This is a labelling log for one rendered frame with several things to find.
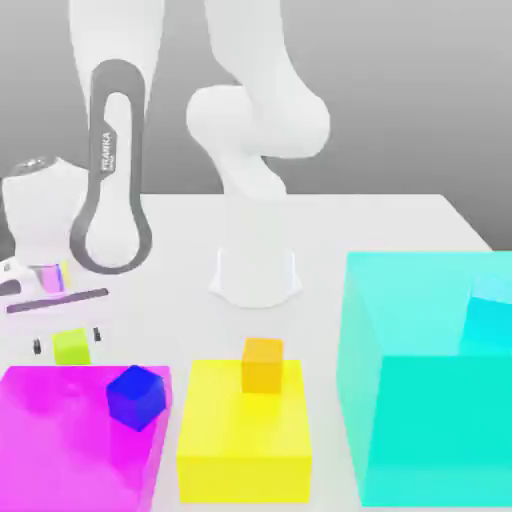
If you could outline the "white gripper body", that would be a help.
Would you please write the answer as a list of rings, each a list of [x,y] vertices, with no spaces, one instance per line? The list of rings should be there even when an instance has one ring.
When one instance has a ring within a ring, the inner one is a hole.
[[[23,341],[101,325],[109,315],[105,287],[30,299],[0,308],[0,340]]]

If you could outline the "small lime cube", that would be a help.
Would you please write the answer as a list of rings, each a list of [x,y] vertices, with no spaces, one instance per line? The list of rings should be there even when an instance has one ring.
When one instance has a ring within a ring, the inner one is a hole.
[[[87,333],[84,328],[53,334],[52,345],[57,365],[89,365],[91,363]]]

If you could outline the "small blue cube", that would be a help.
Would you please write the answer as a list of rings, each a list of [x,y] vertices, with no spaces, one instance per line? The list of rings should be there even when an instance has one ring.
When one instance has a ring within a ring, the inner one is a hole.
[[[106,386],[110,416],[135,431],[144,430],[166,408],[163,378],[132,365]]]

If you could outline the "small orange cube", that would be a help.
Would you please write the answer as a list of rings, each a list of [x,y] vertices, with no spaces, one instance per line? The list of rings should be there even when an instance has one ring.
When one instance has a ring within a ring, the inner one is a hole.
[[[244,393],[278,394],[282,388],[283,341],[275,338],[247,338],[241,361]]]

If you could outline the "small cyan cube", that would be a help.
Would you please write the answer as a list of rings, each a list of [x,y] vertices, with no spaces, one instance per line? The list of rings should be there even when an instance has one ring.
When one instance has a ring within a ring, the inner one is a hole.
[[[477,276],[470,286],[461,354],[512,355],[512,278]]]

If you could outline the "large magenta box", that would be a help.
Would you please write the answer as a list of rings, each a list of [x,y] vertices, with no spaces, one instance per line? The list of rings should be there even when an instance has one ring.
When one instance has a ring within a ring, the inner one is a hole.
[[[113,419],[121,366],[12,366],[0,379],[0,512],[150,512],[170,411]]]

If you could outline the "large yellow box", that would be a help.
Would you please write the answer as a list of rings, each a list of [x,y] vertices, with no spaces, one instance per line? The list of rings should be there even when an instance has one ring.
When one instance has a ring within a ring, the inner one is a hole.
[[[193,362],[176,452],[184,503],[306,503],[312,445],[301,364],[278,394],[245,393],[238,360]]]

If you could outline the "large cyan box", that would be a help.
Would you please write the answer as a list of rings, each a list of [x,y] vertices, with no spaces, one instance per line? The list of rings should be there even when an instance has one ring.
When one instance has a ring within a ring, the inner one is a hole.
[[[353,252],[336,384],[368,507],[512,507],[512,355],[461,354],[470,286],[512,251]]]

